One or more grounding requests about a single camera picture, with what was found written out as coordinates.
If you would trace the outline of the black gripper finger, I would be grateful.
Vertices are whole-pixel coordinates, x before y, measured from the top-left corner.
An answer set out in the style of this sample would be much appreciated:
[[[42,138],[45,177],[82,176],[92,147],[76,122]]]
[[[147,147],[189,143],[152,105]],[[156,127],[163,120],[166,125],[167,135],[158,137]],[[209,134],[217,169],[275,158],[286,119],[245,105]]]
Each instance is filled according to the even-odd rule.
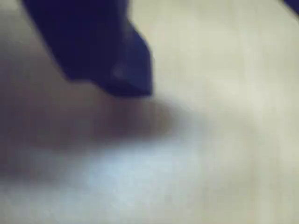
[[[153,92],[151,52],[129,20],[128,0],[25,0],[65,76],[117,97]]]
[[[299,0],[284,0],[284,3],[296,14],[299,15]]]

